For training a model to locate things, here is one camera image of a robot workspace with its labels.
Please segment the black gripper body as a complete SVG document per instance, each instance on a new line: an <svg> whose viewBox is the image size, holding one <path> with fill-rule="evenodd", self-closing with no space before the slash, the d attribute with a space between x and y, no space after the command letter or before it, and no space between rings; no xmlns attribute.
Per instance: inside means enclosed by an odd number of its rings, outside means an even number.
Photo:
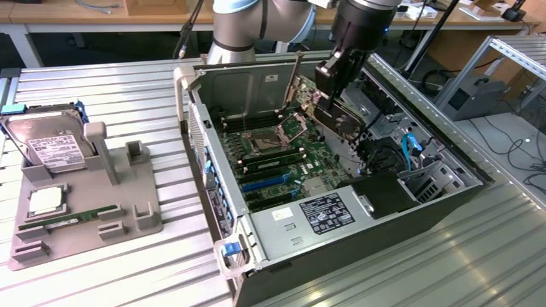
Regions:
<svg viewBox="0 0 546 307"><path fill-rule="evenodd" d="M341 1L332 28L336 50L374 51L389 31L396 12L397 1Z"/></svg>

